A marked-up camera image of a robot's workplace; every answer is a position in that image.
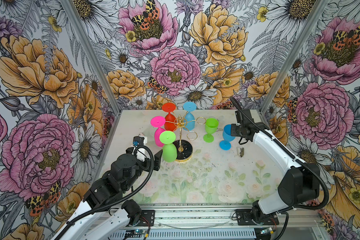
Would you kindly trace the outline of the blue wine glass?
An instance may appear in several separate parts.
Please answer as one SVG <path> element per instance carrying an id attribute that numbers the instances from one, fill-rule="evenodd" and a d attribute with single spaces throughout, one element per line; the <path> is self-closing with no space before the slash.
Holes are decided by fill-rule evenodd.
<path id="1" fill-rule="evenodd" d="M 194 102 L 186 102 L 183 105 L 183 109 L 187 111 L 184 117 L 187 121 L 186 128 L 188 129 L 188 131 L 193 131 L 195 128 L 196 119 L 192 112 L 197 109 L 197 105 Z"/>
<path id="2" fill-rule="evenodd" d="M 219 146 L 222 150 L 230 150 L 232 147 L 231 142 L 236 138 L 231 135 L 231 129 L 231 125 L 226 125 L 223 128 L 223 140 L 219 143 Z"/>

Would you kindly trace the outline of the green wine glass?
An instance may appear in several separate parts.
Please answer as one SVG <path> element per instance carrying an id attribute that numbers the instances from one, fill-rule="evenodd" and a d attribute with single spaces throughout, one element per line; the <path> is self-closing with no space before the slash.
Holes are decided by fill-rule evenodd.
<path id="1" fill-rule="evenodd" d="M 164 131 L 160 134 L 160 141 L 163 145 L 163 160 L 171 163 L 177 159 L 177 148 L 174 145 L 174 141 L 176 140 L 176 134 L 172 131 Z"/>
<path id="2" fill-rule="evenodd" d="M 205 123 L 206 134 L 203 136 L 203 140 L 206 143 L 212 143 L 214 141 L 213 134 L 217 131 L 219 121 L 215 118 L 208 118 Z"/>

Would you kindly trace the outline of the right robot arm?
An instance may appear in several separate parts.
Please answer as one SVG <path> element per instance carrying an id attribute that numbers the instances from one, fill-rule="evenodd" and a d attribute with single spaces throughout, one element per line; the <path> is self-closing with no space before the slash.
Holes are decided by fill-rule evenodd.
<path id="1" fill-rule="evenodd" d="M 262 224 L 282 211 L 303 208 L 305 202 L 319 196 L 323 181 L 316 165 L 305 163 L 288 150 L 262 120 L 255 120 L 256 111 L 237 110 L 235 115 L 237 122 L 231 125 L 231 135 L 254 143 L 283 174 L 276 192 L 255 201 L 243 215 L 244 220 Z"/>

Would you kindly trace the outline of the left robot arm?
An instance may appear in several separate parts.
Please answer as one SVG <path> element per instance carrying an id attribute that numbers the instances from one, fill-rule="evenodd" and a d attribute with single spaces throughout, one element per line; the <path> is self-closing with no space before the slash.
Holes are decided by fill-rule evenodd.
<path id="1" fill-rule="evenodd" d="M 115 230 L 137 225 L 142 219 L 142 209 L 132 196 L 160 169 L 162 155 L 162 150 L 153 154 L 144 145 L 128 148 L 92 184 L 53 239 L 104 240 Z"/>

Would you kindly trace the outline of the gold wine glass rack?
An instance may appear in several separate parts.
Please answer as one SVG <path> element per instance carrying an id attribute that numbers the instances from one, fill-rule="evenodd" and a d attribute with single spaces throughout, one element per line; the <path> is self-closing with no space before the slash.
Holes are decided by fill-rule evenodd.
<path id="1" fill-rule="evenodd" d="M 198 138 L 197 132 L 195 132 L 194 130 L 188 131 L 188 129 L 186 128 L 187 121 L 184 118 L 185 115 L 186 114 L 184 114 L 183 116 L 178 115 L 176 117 L 177 120 L 175 122 L 176 125 L 175 131 L 177 130 L 179 131 L 179 139 L 174 141 L 174 145 L 177 148 L 177 154 L 178 154 L 176 161 L 179 163 L 184 163 L 191 159 L 193 155 L 193 146 L 191 144 L 191 141 L 194 141 Z M 195 119 L 196 119 L 196 124 L 198 125 L 204 125 L 206 123 L 206 118 L 204 117 L 198 117 Z"/>

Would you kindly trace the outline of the pink wine glass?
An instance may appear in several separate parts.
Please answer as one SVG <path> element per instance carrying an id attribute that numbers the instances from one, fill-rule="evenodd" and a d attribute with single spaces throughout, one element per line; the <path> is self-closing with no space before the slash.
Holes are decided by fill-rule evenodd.
<path id="1" fill-rule="evenodd" d="M 161 147 L 161 148 L 164 146 L 164 144 L 160 141 L 160 135 L 161 135 L 161 133 L 166 131 L 165 129 L 163 129 L 163 126 L 165 125 L 165 123 L 166 123 L 166 120 L 162 116 L 156 116 L 151 119 L 151 126 L 156 128 L 156 131 L 154 134 L 155 143 L 158 147 Z"/>

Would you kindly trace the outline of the red wine glass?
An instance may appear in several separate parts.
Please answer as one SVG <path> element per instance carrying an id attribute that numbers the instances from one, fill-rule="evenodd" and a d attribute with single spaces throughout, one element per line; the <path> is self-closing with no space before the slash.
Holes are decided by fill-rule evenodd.
<path id="1" fill-rule="evenodd" d="M 175 117 L 175 115 L 173 115 L 173 111 L 175 109 L 176 109 L 176 105 L 173 103 L 166 103 L 162 106 L 162 110 L 167 113 L 167 115 L 165 116 L 166 122 L 164 124 L 164 128 L 167 131 L 174 132 L 176 129 L 175 122 L 177 118 Z"/>

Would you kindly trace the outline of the small metal binder clip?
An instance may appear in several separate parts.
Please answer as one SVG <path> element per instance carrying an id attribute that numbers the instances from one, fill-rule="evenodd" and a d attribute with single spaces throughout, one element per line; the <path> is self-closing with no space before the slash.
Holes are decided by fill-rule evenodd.
<path id="1" fill-rule="evenodd" d="M 245 149 L 243 147 L 237 147 L 238 156 L 242 158 L 245 154 Z"/>

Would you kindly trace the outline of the aluminium front rail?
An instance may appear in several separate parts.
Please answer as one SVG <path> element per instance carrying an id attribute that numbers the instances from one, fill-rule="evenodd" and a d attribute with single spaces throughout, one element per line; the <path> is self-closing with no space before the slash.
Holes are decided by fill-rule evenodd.
<path id="1" fill-rule="evenodd" d="M 327 240 L 324 225 L 314 211 L 291 210 L 261 223 L 251 217 L 251 205 L 153 204 L 124 206 L 89 214 L 83 205 L 64 226 L 58 240 Z"/>

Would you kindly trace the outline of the right aluminium corner post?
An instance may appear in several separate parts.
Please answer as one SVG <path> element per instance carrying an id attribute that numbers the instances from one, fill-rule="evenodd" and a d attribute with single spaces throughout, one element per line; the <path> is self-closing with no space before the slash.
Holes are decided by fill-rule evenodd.
<path id="1" fill-rule="evenodd" d="M 308 39 L 309 35 L 311 34 L 313 28 L 317 25 L 317 22 L 319 21 L 319 17 L 324 12 L 326 5 L 329 1 L 327 0 L 321 0 L 316 1 L 311 13 L 309 14 L 307 21 L 304 23 L 302 32 L 297 35 L 296 41 L 292 45 L 291 50 L 289 51 L 287 58 L 285 62 L 283 63 L 274 84 L 271 86 L 269 93 L 265 97 L 260 112 L 262 114 L 265 113 L 266 109 L 269 107 L 271 102 L 273 101 L 274 97 L 278 93 L 279 88 L 281 87 L 282 83 L 284 82 L 284 79 L 286 78 L 290 67 L 294 63 L 294 60 L 299 55 L 299 50 L 303 47 L 304 43 Z"/>

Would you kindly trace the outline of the aluminium corner post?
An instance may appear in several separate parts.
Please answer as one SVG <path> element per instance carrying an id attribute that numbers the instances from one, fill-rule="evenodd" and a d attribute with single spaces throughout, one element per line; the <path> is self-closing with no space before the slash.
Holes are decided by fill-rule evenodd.
<path id="1" fill-rule="evenodd" d="M 116 118 L 120 117 L 122 110 L 120 109 L 120 106 L 118 105 L 117 100 L 114 96 L 114 93 L 110 87 L 110 84 L 108 83 L 108 81 L 106 79 L 106 74 L 103 71 L 103 68 L 99 62 L 97 55 L 96 55 L 96 52 L 93 48 L 91 40 L 87 34 L 87 29 L 85 28 L 84 24 L 82 23 L 80 16 L 75 8 L 74 3 L 72 1 L 63 1 L 62 6 L 68 15 L 68 19 L 69 19 L 72 27 L 75 30 L 75 34 L 77 35 L 78 40 L 82 44 L 84 51 L 92 65 L 92 67 L 94 68 L 95 74 L 97 75 L 98 79 L 100 80 L 100 83 L 105 91 L 105 94 L 108 97 L 108 100 L 112 106 L 112 109 L 116 115 Z"/>
<path id="2" fill-rule="evenodd" d="M 287 58 L 285 62 L 283 63 L 274 84 L 271 86 L 269 93 L 265 97 L 260 112 L 262 114 L 265 113 L 266 109 L 269 107 L 271 102 L 273 101 L 274 97 L 278 93 L 279 88 L 281 87 L 282 83 L 284 82 L 284 79 L 286 78 L 290 67 L 294 63 L 294 60 L 299 55 L 299 50 L 303 47 L 304 43 L 308 39 L 309 35 L 311 34 L 313 28 L 317 25 L 317 22 L 319 21 L 319 17 L 324 12 L 326 5 L 329 1 L 327 0 L 321 0 L 316 1 L 311 13 L 309 14 L 307 21 L 304 23 L 302 32 L 297 35 L 296 41 L 292 45 L 291 50 L 289 51 Z"/>

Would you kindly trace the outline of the left aluminium corner post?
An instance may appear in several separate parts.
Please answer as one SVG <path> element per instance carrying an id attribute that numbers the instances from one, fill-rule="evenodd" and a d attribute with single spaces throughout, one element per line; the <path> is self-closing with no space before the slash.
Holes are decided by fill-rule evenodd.
<path id="1" fill-rule="evenodd" d="M 98 79 L 100 80 L 100 83 L 105 91 L 105 94 L 108 97 L 108 100 L 112 106 L 112 109 L 116 115 L 116 118 L 120 117 L 122 110 L 120 109 L 120 106 L 118 105 L 117 100 L 114 96 L 114 93 L 110 87 L 110 84 L 108 83 L 108 81 L 106 79 L 106 74 L 103 71 L 103 68 L 99 62 L 97 55 L 96 55 L 96 52 L 93 48 L 91 40 L 87 34 L 87 29 L 85 28 L 84 24 L 82 23 L 80 16 L 75 8 L 74 3 L 72 1 L 63 1 L 62 6 L 68 15 L 68 19 L 69 19 L 72 27 L 75 30 L 75 34 L 77 35 L 78 40 L 82 44 L 84 51 L 92 65 L 92 67 L 94 68 L 95 74 L 97 75 Z"/>

